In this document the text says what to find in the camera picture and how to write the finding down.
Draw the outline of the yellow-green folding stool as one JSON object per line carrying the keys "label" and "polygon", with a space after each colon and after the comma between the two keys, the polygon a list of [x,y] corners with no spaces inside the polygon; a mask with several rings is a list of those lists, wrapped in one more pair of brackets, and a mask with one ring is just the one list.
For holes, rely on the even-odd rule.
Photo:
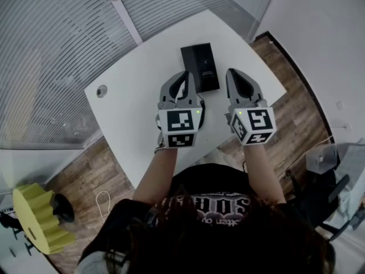
{"label": "yellow-green folding stool", "polygon": [[75,235],[60,226],[53,215],[56,193],[46,191],[38,183],[25,184],[13,190],[13,205],[17,218],[30,241],[43,254],[62,252],[75,241]]}

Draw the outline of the black round object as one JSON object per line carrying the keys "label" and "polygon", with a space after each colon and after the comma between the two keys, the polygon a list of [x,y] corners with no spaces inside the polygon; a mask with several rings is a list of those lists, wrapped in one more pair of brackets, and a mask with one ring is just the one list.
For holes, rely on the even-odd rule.
{"label": "black round object", "polygon": [[75,213],[72,204],[62,194],[55,194],[53,199],[54,209],[53,215],[59,217],[66,223],[73,223],[75,220]]}

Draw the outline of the black rectangular box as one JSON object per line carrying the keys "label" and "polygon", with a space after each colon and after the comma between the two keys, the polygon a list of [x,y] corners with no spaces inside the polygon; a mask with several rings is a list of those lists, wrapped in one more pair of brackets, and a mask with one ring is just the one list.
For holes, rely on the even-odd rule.
{"label": "black rectangular box", "polygon": [[186,71],[193,74],[196,92],[220,88],[210,43],[182,47],[181,55]]}

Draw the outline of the person's right forearm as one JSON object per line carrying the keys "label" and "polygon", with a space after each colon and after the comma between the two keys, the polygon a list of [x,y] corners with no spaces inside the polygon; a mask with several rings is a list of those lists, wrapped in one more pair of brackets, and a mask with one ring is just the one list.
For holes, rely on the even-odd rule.
{"label": "person's right forearm", "polygon": [[262,200],[271,204],[285,204],[282,187],[262,144],[244,146],[249,184]]}

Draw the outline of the person's black printed t-shirt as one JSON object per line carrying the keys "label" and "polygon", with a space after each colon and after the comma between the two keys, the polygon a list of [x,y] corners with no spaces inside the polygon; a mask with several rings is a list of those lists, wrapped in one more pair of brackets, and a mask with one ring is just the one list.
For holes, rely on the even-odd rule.
{"label": "person's black printed t-shirt", "polygon": [[333,247],[289,204],[260,199],[240,170],[202,164],[149,205],[124,199],[75,274],[333,274]]}

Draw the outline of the person's white trousers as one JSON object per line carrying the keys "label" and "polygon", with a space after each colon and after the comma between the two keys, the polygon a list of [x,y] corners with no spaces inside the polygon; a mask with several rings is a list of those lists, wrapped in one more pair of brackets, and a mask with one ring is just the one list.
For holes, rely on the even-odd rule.
{"label": "person's white trousers", "polygon": [[203,156],[201,159],[195,162],[195,165],[212,163],[229,166],[238,170],[241,168],[237,165],[236,160],[232,156],[223,152],[219,148],[215,148],[210,153]]}

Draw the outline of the black stand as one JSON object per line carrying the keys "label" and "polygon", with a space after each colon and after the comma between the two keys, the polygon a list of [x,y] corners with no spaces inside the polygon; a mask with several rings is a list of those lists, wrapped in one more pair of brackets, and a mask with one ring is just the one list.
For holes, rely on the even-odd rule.
{"label": "black stand", "polygon": [[[17,234],[24,231],[18,219],[13,218],[10,215],[8,215],[4,212],[1,212],[1,211],[0,211],[0,224],[4,228],[11,228],[12,231],[13,231],[13,235],[14,235],[16,240],[18,240]],[[31,249],[34,248],[35,246],[30,241],[30,239],[27,237],[27,235],[25,235],[25,239],[28,242],[28,243],[25,243],[25,247],[27,249],[27,252],[30,256],[32,256]]]}

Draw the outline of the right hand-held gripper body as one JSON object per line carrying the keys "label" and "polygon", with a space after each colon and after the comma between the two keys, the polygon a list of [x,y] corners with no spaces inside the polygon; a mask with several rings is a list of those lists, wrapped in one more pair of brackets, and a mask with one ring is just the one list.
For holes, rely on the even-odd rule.
{"label": "right hand-held gripper body", "polygon": [[225,114],[232,134],[242,146],[267,143],[276,133],[275,116],[266,99],[230,98],[228,113]]}

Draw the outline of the black office chair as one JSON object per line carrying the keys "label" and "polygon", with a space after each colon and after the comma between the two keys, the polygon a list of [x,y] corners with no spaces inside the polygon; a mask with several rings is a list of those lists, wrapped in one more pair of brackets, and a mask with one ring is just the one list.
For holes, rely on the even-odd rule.
{"label": "black office chair", "polygon": [[346,174],[340,181],[336,181],[333,170],[321,175],[310,172],[309,175],[311,182],[301,189],[291,171],[286,171],[286,176],[291,179],[294,187],[294,198],[288,203],[299,211],[312,228],[321,227],[332,233],[330,240],[333,241],[347,229],[350,221],[340,228],[335,228],[326,224],[325,220],[338,208],[339,195],[349,184],[350,177]]}

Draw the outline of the person's left forearm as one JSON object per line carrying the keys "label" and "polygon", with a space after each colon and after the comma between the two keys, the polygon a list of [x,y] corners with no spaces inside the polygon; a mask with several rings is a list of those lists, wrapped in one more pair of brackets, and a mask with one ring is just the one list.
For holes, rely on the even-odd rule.
{"label": "person's left forearm", "polygon": [[158,150],[141,182],[135,189],[132,200],[155,205],[164,200],[171,187],[174,176],[177,149]]}

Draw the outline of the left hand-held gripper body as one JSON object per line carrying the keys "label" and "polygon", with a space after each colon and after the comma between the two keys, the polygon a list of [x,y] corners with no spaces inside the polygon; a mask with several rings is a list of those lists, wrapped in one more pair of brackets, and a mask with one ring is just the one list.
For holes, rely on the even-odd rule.
{"label": "left hand-held gripper body", "polygon": [[160,102],[156,124],[166,148],[193,147],[204,122],[204,104],[196,107],[177,107],[173,102]]}

